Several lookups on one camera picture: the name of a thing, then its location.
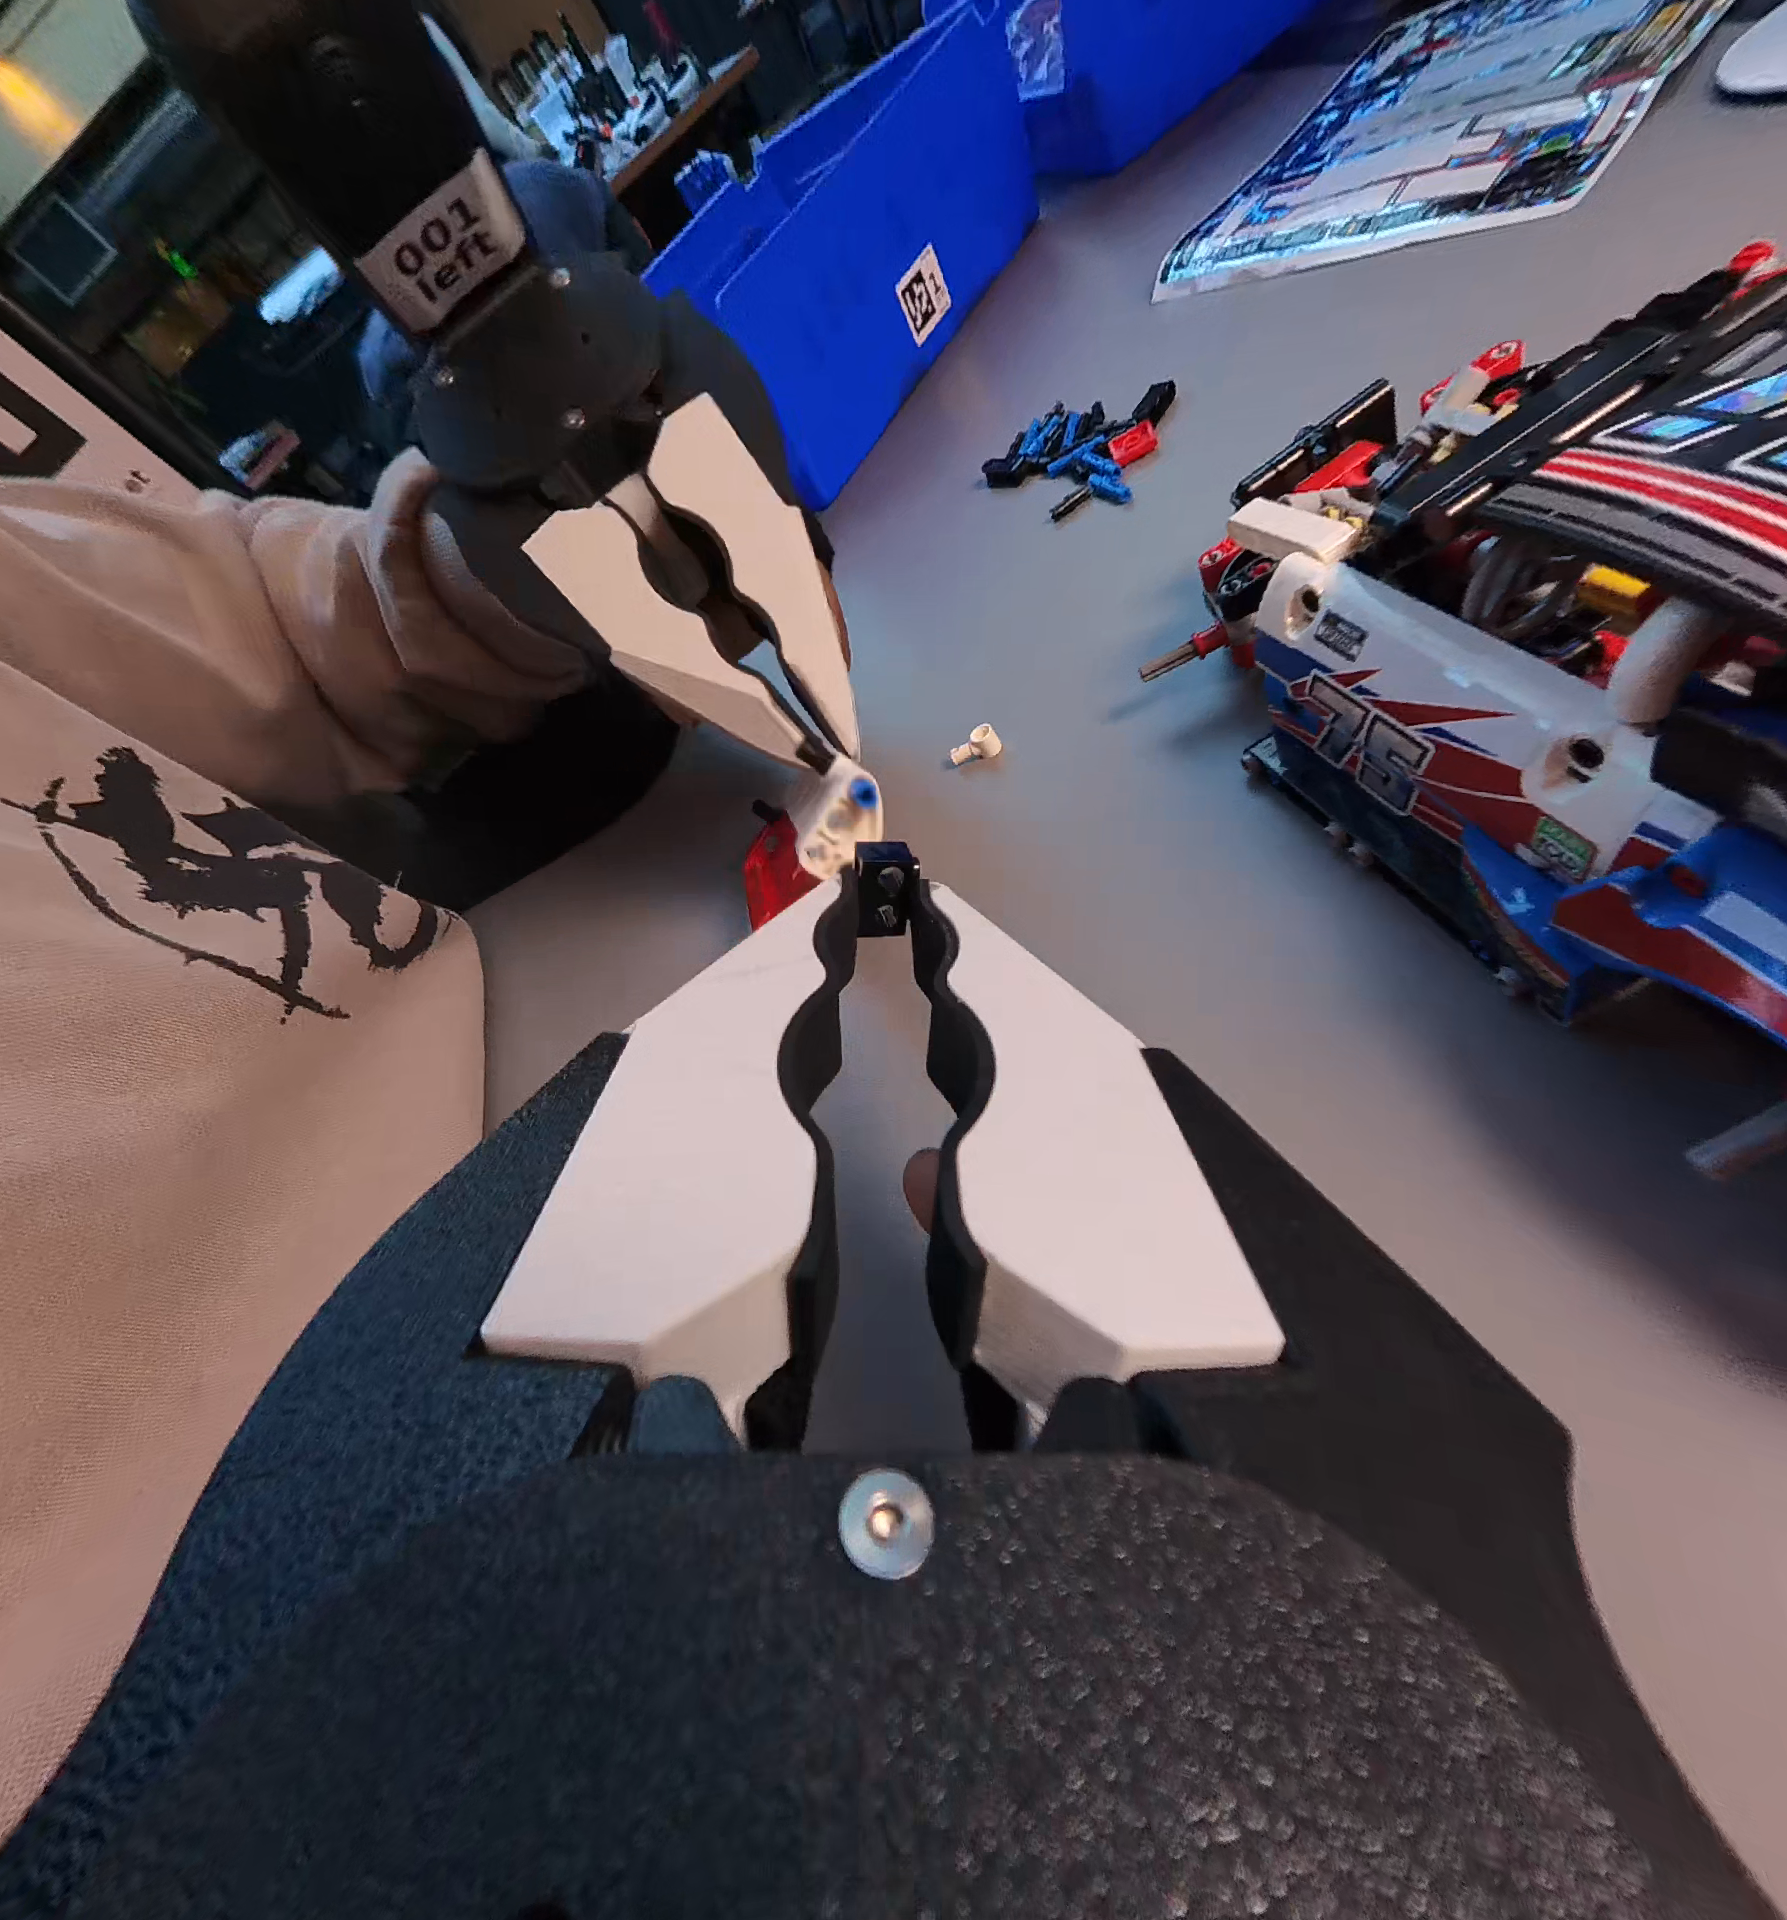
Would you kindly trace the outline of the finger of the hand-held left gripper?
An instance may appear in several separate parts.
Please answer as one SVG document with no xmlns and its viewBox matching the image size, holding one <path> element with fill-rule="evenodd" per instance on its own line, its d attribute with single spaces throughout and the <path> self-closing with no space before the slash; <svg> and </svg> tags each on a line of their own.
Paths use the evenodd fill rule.
<svg viewBox="0 0 1787 1920">
<path fill-rule="evenodd" d="M 701 611 L 672 602 L 652 584 L 641 532 L 615 505 L 554 511 L 522 551 L 644 693 L 783 763 L 825 774 L 839 758 L 839 747 L 795 713 L 768 678 L 718 652 Z"/>
<path fill-rule="evenodd" d="M 644 479 L 679 531 L 710 553 L 715 588 L 746 611 L 825 742 L 861 753 L 861 725 L 839 619 L 798 505 L 786 503 L 710 395 L 672 412 Z"/>
</svg>

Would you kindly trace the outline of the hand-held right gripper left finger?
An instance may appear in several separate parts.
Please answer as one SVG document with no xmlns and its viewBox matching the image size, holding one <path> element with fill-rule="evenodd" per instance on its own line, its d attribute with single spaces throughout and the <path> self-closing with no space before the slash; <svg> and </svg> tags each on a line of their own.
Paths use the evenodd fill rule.
<svg viewBox="0 0 1787 1920">
<path fill-rule="evenodd" d="M 802 1445 L 837 1300 L 833 1152 L 854 882 L 827 881 L 630 1029 L 480 1327 L 493 1355 L 701 1383 Z"/>
</svg>

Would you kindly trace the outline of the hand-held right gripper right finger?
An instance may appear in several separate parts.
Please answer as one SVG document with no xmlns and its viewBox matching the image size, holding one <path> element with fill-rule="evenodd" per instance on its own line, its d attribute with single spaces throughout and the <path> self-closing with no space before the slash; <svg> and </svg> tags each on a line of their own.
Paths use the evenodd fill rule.
<svg viewBox="0 0 1787 1920">
<path fill-rule="evenodd" d="M 1286 1336 L 1144 1043 L 950 887 L 909 922 L 938 1147 L 929 1308 L 969 1400 L 1272 1369 Z"/>
</svg>

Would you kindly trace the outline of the white lego elbow block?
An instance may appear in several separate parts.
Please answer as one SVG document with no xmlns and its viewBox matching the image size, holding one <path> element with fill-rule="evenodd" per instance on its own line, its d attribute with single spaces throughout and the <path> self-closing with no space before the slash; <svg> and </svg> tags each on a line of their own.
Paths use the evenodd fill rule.
<svg viewBox="0 0 1787 1920">
<path fill-rule="evenodd" d="M 833 755 L 824 772 L 807 772 L 784 810 L 795 858 L 816 882 L 849 873 L 861 843 L 883 840 L 883 787 L 851 755 Z"/>
</svg>

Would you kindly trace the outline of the person's left forearm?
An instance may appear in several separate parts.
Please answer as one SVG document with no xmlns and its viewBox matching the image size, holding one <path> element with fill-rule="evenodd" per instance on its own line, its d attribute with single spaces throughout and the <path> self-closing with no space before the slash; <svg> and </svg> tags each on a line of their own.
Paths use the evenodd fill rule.
<svg viewBox="0 0 1787 1920">
<path fill-rule="evenodd" d="M 599 669 L 469 580 L 416 453 L 369 507 L 0 479 L 0 778 L 134 748 L 271 813 L 399 792 Z"/>
</svg>

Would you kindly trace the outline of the lego race car model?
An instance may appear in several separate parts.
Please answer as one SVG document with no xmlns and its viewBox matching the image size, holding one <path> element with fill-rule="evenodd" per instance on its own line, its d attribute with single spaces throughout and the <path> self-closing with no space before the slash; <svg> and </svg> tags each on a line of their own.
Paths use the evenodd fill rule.
<svg viewBox="0 0 1787 1920">
<path fill-rule="evenodd" d="M 1231 493 L 1209 624 L 1142 680 L 1264 677 L 1241 757 L 1511 996 L 1662 988 L 1787 1057 L 1787 258 L 1589 339 L 1386 381 Z M 1686 1154 L 1787 1150 L 1787 1092 Z"/>
</svg>

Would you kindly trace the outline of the blue storage bin with tag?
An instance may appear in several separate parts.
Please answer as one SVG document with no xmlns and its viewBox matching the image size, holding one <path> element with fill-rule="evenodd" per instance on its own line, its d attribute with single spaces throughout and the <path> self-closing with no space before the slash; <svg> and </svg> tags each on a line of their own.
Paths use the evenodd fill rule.
<svg viewBox="0 0 1787 1920">
<path fill-rule="evenodd" d="M 763 139 L 644 279 L 735 339 L 827 507 L 1038 218 L 1001 7 L 945 4 Z"/>
</svg>

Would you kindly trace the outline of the wooden workbench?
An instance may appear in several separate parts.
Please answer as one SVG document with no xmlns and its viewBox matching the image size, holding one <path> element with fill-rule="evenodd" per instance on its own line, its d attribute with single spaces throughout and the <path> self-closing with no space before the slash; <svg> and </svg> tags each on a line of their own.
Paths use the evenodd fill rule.
<svg viewBox="0 0 1787 1920">
<path fill-rule="evenodd" d="M 497 69 L 497 85 L 552 161 L 624 184 L 677 156 L 682 138 L 732 105 L 759 64 L 751 44 L 705 65 L 686 44 L 641 62 L 626 34 L 593 52 L 576 34 L 536 32 Z"/>
</svg>

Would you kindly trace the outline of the pile of blue black pins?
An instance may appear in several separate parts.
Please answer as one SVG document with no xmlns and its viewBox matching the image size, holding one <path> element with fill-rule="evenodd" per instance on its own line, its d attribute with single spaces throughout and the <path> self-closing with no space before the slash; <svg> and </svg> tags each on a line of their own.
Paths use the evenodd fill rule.
<svg viewBox="0 0 1787 1920">
<path fill-rule="evenodd" d="M 1156 455 L 1159 427 L 1176 401 L 1177 385 L 1168 379 L 1147 386 L 1119 418 L 1101 403 L 1084 410 L 1059 403 L 1029 420 L 1006 453 L 982 462 L 982 487 L 1008 493 L 1039 479 L 1059 483 L 1047 509 L 1054 526 L 1095 499 L 1126 505 L 1132 499 L 1128 471 Z"/>
</svg>

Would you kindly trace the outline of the black framed marker sign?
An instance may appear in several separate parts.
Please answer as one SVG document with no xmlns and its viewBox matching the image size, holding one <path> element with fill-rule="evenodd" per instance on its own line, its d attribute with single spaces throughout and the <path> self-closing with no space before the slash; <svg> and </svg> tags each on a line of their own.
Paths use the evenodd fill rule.
<svg viewBox="0 0 1787 1920">
<path fill-rule="evenodd" d="M 170 495 L 186 474 L 0 324 L 0 476 Z"/>
</svg>

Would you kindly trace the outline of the person's beige sweatshirt torso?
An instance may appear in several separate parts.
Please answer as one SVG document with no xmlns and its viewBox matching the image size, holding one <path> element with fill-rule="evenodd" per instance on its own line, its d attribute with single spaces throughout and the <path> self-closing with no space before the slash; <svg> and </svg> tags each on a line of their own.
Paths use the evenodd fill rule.
<svg viewBox="0 0 1787 1920">
<path fill-rule="evenodd" d="M 481 1102 L 461 918 L 0 663 L 0 1843 L 262 1383 Z"/>
</svg>

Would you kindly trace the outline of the shiny sticker sheet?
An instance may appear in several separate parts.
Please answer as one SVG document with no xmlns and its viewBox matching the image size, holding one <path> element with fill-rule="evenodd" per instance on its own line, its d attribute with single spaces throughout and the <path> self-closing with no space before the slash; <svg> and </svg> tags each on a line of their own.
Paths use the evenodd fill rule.
<svg viewBox="0 0 1787 1920">
<path fill-rule="evenodd" d="M 1170 246 L 1152 303 L 1570 207 L 1725 11 L 1725 1 L 1470 1 L 1387 27 Z"/>
</svg>

